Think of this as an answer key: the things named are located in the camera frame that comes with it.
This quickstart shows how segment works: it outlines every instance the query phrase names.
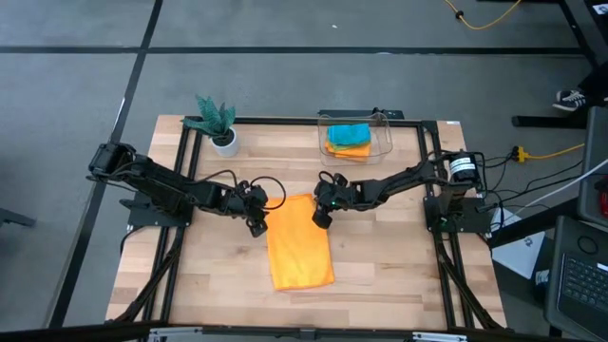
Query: orange cloth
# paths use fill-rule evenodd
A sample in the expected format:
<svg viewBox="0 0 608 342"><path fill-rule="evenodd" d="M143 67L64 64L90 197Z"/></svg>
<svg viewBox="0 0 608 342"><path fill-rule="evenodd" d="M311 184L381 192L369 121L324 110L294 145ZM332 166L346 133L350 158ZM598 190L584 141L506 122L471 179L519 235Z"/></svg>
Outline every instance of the orange cloth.
<svg viewBox="0 0 608 342"><path fill-rule="evenodd" d="M267 206L280 204L270 199ZM313 222L313 195L290 196L265 218L268 259L276 290L307 289L333 283L327 230Z"/></svg>
<svg viewBox="0 0 608 342"><path fill-rule="evenodd" d="M348 158L351 161L366 162L371 152L371 143L356 146L346 150L336 151L330 142L325 141L325 148L333 153L336 158Z"/></svg>

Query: green leaf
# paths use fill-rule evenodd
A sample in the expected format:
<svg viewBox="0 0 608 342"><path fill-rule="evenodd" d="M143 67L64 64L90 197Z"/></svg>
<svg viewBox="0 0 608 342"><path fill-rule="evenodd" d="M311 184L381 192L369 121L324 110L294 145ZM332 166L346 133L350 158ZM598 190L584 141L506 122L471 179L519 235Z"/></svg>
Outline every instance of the green leaf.
<svg viewBox="0 0 608 342"><path fill-rule="evenodd" d="M223 112L223 121L224 126L226 127L226 131L230 129L230 126L235 122L235 118L237 117L237 110L231 106Z"/></svg>
<svg viewBox="0 0 608 342"><path fill-rule="evenodd" d="M190 120L190 119L183 119L182 122L186 127L196 129L196 130L200 131L201 133L208 135L212 138L219 136L219 134L216 133L216 131L211 127L211 125L208 122L199 122L199 121L194 121L194 120Z"/></svg>
<svg viewBox="0 0 608 342"><path fill-rule="evenodd" d="M230 107L226 109L226 103L223 103L218 110L213 100L211 100L211 97L207 97L205 100L201 96L196 95L196 98L199 105L200 115L206 124L189 124L196 124L198 127L204 127L207 135L225 135L235 121L235 117L237 115L235 108Z"/></svg>
<svg viewBox="0 0 608 342"><path fill-rule="evenodd" d="M209 129L209 133L213 133L215 135L223 134L221 130L221 117L219 116L218 109L213 103L213 100L211 100L211 97L208 97L205 100L201 96L197 95L197 102L199 103L199 111L202 119L208 123L206 126Z"/></svg>

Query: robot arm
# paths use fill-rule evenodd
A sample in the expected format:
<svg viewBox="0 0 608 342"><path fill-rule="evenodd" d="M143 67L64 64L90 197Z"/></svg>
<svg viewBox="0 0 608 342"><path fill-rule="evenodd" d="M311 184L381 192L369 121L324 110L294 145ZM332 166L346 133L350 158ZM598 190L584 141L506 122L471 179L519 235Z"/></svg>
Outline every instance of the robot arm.
<svg viewBox="0 0 608 342"><path fill-rule="evenodd" d="M451 180L437 177L437 165L448 161ZM350 183L341 174L319 173L319 183L314 189L316 210L314 223L321 228L329 228L334 210L366 211L385 203L390 196L423 184L442 187L440 208L443 214L454 212L460 200L470 188L481 184L475 154L465 151L446 152L435 160L421 161L417 165L387 177L383 180L357 180Z"/></svg>
<svg viewBox="0 0 608 342"><path fill-rule="evenodd" d="M93 181L124 181L151 198L169 216L194 205L205 212L245 219L254 238L267 229L266 193L246 180L234 187L210 180L190 180L136 154L131 145L113 142L100 145L88 170Z"/></svg>

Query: clear plastic bin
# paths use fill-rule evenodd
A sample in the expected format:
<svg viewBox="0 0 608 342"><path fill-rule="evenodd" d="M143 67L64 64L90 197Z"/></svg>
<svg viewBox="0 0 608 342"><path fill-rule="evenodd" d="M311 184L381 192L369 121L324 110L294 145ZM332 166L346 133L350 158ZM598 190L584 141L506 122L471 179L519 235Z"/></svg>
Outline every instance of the clear plastic bin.
<svg viewBox="0 0 608 342"><path fill-rule="evenodd" d="M330 152L326 143L330 126L339 124L368 124L370 126L370 153ZM369 165L381 162L392 150L389 120L384 114L375 113L369 117L332 118L322 115L318 120L319 150L321 162L326 166Z"/></svg>

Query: wooden table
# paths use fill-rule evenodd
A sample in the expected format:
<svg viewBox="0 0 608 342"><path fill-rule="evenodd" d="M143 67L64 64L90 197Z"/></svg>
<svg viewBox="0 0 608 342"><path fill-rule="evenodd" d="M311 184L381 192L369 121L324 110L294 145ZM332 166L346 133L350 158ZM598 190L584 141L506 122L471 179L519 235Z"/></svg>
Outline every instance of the wooden table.
<svg viewBox="0 0 608 342"><path fill-rule="evenodd" d="M181 118L158 118L148 152L155 162L169 168L180 141ZM458 123L438 122L438 126L442 148L465 147ZM412 128L391 129L393 150L381 164L341 167L320 163L314 125L236 124L235 128L241 148L233 158L219 157L203 139L197 179L228 168L240 180L276 177L288 195L295 195L311 193L320 170L340 172L352 181L381 179L420 161ZM193 140L190 137L186 161ZM430 139L427 145L432 146ZM218 177L214 181L230 180ZM282 195L271 181L260 184L269 196ZM183 243L170 323L444 330L437 261L422 205L424 194L424 186L419 186L393 196L375 210L333 212L329 237L335 283L310 290L275 291L265 236L251 237L242 219L195 210ZM159 231L146 228L126 242L107 318L121 314L150 277ZM474 234L460 234L460 244L468 285L492 317L504 325L487 246ZM159 316L163 293L161 284L153 317ZM457 323L462 325L460 299L453 284L452 297Z"/></svg>

